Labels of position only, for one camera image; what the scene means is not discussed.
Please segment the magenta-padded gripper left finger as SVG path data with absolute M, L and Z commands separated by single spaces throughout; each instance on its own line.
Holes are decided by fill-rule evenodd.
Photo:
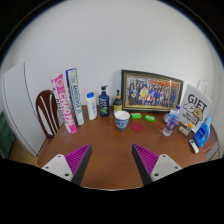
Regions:
M 80 185 L 91 154 L 91 144 L 86 144 L 67 155 L 57 154 L 42 169 Z

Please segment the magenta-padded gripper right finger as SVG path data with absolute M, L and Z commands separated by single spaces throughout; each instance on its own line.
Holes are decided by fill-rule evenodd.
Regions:
M 167 154 L 158 155 L 138 144 L 132 145 L 132 155 L 143 185 L 148 185 L 181 170 L 181 167 Z

